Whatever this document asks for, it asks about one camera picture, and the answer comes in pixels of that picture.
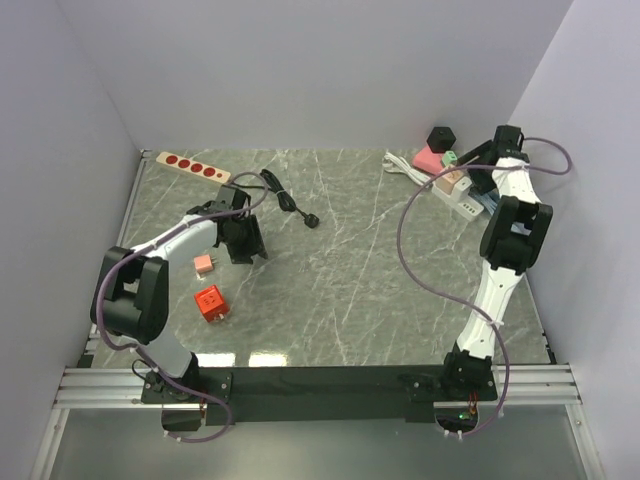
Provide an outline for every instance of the gray marble tabletop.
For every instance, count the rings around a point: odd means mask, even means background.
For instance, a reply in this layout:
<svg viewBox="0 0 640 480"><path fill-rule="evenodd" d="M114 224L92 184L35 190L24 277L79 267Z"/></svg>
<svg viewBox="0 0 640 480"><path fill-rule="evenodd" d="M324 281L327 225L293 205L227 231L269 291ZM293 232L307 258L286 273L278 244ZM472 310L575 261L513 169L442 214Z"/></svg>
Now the gray marble tabletop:
<svg viewBox="0 0 640 480"><path fill-rule="evenodd" d="M147 241L186 210L216 196L215 186L174 173L153 160L143 172L125 246ZM384 150L204 150L179 155L238 173L268 168L300 208L278 208L275 195L256 209L268 260L231 265L211 248L215 270L198 278L193 265L171 271L169 324L205 365L438 364L469 316L467 308L421 290L402 270L395 236L415 185L384 172ZM393 151L411 157L412 151ZM254 196L260 194L252 190ZM410 212L404 235L409 263L426 282L472 300L480 280L478 246L488 216L467 222L430 192ZM231 307L208 324L193 295L216 284ZM502 333L514 363L548 363L545 339L526 282L516 289ZM100 344L94 367L126 367L133 356ZM496 360L502 355L497 352Z"/></svg>

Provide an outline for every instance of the power strip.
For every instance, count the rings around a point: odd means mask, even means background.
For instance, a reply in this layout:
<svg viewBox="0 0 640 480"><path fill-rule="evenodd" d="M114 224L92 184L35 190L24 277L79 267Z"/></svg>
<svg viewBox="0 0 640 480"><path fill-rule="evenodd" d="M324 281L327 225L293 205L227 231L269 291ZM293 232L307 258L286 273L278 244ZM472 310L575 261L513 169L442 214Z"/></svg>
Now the power strip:
<svg viewBox="0 0 640 480"><path fill-rule="evenodd" d="M231 173L226 170L221 170L204 163L194 162L193 160L169 152L160 153L158 158L156 158L156 162L174 171L185 173L193 178L207 180L208 182L227 183L231 177Z"/></svg>
<svg viewBox="0 0 640 480"><path fill-rule="evenodd" d="M461 195L460 190L456 191L455 186L453 192L451 192L451 195L447 195L445 192L440 190L437 185L433 185L431 191L436 197L438 197L444 203L449 205L449 207L453 208L456 212L462 215L465 220L475 220L476 218L478 218L478 215L482 213L484 207L466 194L464 194L461 199L455 200L453 198L454 196L459 198L459 196Z"/></svg>

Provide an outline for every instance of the orange cube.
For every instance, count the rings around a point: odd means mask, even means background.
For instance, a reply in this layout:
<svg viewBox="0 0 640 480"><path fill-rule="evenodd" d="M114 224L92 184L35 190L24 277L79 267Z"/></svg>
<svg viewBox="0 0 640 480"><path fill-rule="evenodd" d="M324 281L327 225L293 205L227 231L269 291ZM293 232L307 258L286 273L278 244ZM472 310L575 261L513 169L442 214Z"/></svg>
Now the orange cube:
<svg viewBox="0 0 640 480"><path fill-rule="evenodd" d="M229 305L224 301L224 297L215 285L196 293L193 298L200 309L200 313L209 323L223 318L225 314L229 313Z"/></svg>

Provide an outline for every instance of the white wall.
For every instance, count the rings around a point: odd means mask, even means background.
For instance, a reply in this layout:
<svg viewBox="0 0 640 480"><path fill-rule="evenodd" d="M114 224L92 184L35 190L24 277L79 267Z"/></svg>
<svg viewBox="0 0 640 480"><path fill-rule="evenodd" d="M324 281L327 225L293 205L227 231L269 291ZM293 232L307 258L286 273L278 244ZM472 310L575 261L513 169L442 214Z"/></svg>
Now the white wall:
<svg viewBox="0 0 640 480"><path fill-rule="evenodd" d="M22 479L139 152L55 2L0 3L0 478Z"/></svg>
<svg viewBox="0 0 640 480"><path fill-rule="evenodd" d="M475 146L571 0L58 0L144 148Z"/></svg>
<svg viewBox="0 0 640 480"><path fill-rule="evenodd" d="M531 280L612 479L640 476L638 18L632 0L576 0L511 118L575 158L568 182L535 179L555 217Z"/></svg>

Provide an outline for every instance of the small pink box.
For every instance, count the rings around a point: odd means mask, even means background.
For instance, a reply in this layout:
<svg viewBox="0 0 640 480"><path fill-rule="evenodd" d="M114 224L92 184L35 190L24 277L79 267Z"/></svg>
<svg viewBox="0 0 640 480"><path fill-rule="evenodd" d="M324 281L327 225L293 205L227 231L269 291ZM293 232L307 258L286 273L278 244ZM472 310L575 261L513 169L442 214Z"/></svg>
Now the small pink box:
<svg viewBox="0 0 640 480"><path fill-rule="evenodd" d="M201 255L193 259L193 263L196 266L196 272L202 274L213 270L213 262L210 255Z"/></svg>
<svg viewBox="0 0 640 480"><path fill-rule="evenodd" d="M443 168L442 154L433 153L427 145L413 157L413 166L430 175L436 175Z"/></svg>

